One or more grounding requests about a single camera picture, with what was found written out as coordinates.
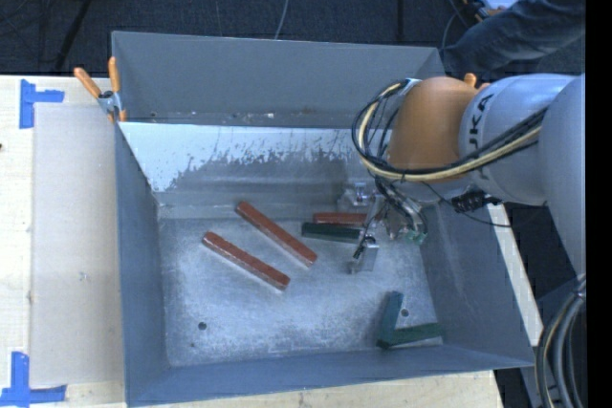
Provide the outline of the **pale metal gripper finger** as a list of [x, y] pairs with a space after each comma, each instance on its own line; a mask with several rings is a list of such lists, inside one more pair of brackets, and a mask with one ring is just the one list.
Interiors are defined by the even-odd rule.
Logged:
[[340, 210], [366, 209], [371, 203], [371, 186], [365, 182], [348, 183], [339, 197]]
[[362, 271], [372, 271], [377, 260], [379, 249], [380, 247], [374, 236], [370, 234], [363, 235], [353, 253], [349, 272], [355, 274]]

